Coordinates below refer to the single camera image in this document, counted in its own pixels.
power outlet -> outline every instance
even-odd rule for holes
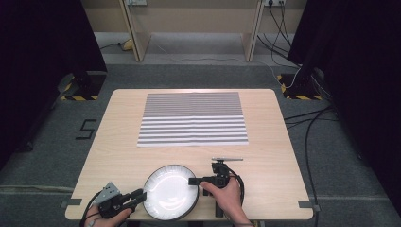
[[[126,0],[126,4],[129,7],[133,6],[147,6],[148,2],[147,0]]]
[[[269,0],[263,0],[265,3],[265,7],[269,6]],[[286,0],[272,0],[273,7],[281,7],[286,5]]]

black curtain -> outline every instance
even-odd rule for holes
[[[319,29],[334,29],[309,66],[323,69],[341,122],[401,215],[401,1],[349,1],[325,27],[328,2],[308,1],[288,57],[304,63]]]
[[[106,71],[79,0],[0,1],[0,167],[40,125],[69,73]]]

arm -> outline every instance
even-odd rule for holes
[[[200,185],[213,194],[218,206],[235,227],[253,226],[242,210],[239,183],[234,177],[230,179],[227,186],[221,189],[208,182],[202,182]]]

power strip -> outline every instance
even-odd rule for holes
[[[281,7],[286,4],[286,0],[272,0],[273,5],[272,7]],[[263,3],[265,4],[265,7],[269,6],[269,0],[263,0]]]

black cable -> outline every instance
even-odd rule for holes
[[[286,120],[290,120],[290,119],[297,118],[297,117],[301,117],[301,116],[316,114],[316,113],[322,112],[322,111],[324,111],[324,110],[326,110],[326,109],[327,109],[327,107],[324,108],[324,109],[322,109],[322,110],[319,110],[319,111],[313,111],[313,112],[302,113],[302,114],[298,114],[298,115],[294,115],[294,116],[289,116],[289,117],[284,118],[284,120],[286,121]]]
[[[129,40],[126,40],[126,41],[123,42],[123,43],[108,44],[108,45],[105,45],[105,46],[100,47],[99,49],[104,49],[104,48],[109,47],[109,46],[112,46],[112,45],[118,45],[118,46],[120,46],[121,50],[124,50],[123,47],[121,47],[121,45],[124,44],[124,43],[126,43],[126,42],[128,42],[128,41],[129,41]]]
[[[274,20],[274,23],[277,25],[278,34],[281,34],[281,35],[283,36],[283,38],[287,41],[287,43],[288,43],[289,45],[291,45],[291,43],[289,42],[289,40],[287,40],[287,37],[283,34],[283,31],[281,30],[281,26],[278,26],[277,20],[275,19],[274,15],[273,15],[273,12],[271,11],[271,9],[269,9],[269,11],[270,11],[271,17],[272,17],[273,20]]]
[[[88,210],[89,210],[89,207],[91,207],[91,205],[92,205],[92,202],[96,199],[96,197],[99,195],[101,193],[101,191],[99,191],[99,192],[97,192],[92,198],[91,198],[91,200],[88,202],[88,205],[86,205],[86,208],[85,208],[85,211],[83,212],[83,215],[82,215],[82,219],[80,220],[80,222],[79,222],[79,227],[84,227],[83,225],[85,224],[85,221],[86,221],[86,215],[88,214]]]
[[[290,68],[296,68],[296,69],[301,68],[301,65],[299,65],[299,64],[297,64],[297,63],[294,63],[294,62],[288,60],[287,57],[286,57],[285,55],[283,55],[282,53],[276,51],[275,49],[272,49],[270,46],[268,46],[267,44],[265,44],[265,42],[262,41],[262,39],[260,38],[259,35],[257,35],[256,37],[257,37],[257,39],[258,39],[269,51],[278,54],[280,57],[286,59],[287,61],[289,61],[289,62],[291,62],[291,63],[293,63],[293,64],[295,64],[296,66],[279,64],[279,63],[277,63],[274,59],[272,59],[272,60],[274,61],[274,63],[276,63],[276,64],[278,64],[278,65],[281,65],[281,66],[290,67]]]
[[[286,49],[281,48],[280,46],[274,45],[271,41],[269,41],[268,37],[266,37],[266,34],[263,33],[263,36],[265,37],[266,41],[271,44],[272,46],[274,46],[276,49],[279,49],[281,51],[284,51],[286,53],[288,53],[288,51]]]
[[[284,26],[284,31],[286,32],[288,44],[289,44],[289,46],[291,46],[291,42],[289,41],[289,37],[288,37],[288,33],[287,33],[286,21],[284,20],[284,15],[286,14],[286,6],[284,6],[283,1],[279,1],[279,3],[280,3],[280,8],[281,8],[281,16],[283,18],[282,22],[283,22],[283,26]]]
[[[320,115],[324,114],[327,110],[332,109],[332,106],[328,106],[326,108],[324,108],[323,110],[321,110],[309,123],[309,126],[307,127],[306,130],[306,136],[305,136],[305,161],[306,161],[306,169],[307,169],[307,175],[309,177],[310,180],[310,185],[312,187],[312,193],[313,193],[313,198],[315,201],[315,206],[319,206],[319,202],[318,202],[318,196],[316,194],[316,188],[315,188],[315,184],[313,183],[313,178],[312,178],[312,173],[310,171],[310,165],[309,165],[309,154],[308,154],[308,150],[307,150],[307,138],[309,136],[309,132],[310,132],[310,128],[312,127],[313,122],[315,122]],[[315,227],[318,226],[318,222],[319,222],[319,212],[315,211]]]
[[[297,121],[297,122],[286,122],[286,124],[292,124],[291,126],[288,126],[287,129],[291,129],[297,125],[300,125],[306,121],[311,121],[313,120],[313,118],[309,118],[309,119],[305,119],[305,120],[301,120],[301,121]],[[339,120],[335,120],[335,119],[326,119],[326,118],[319,118],[318,120],[324,120],[324,121],[339,121]]]

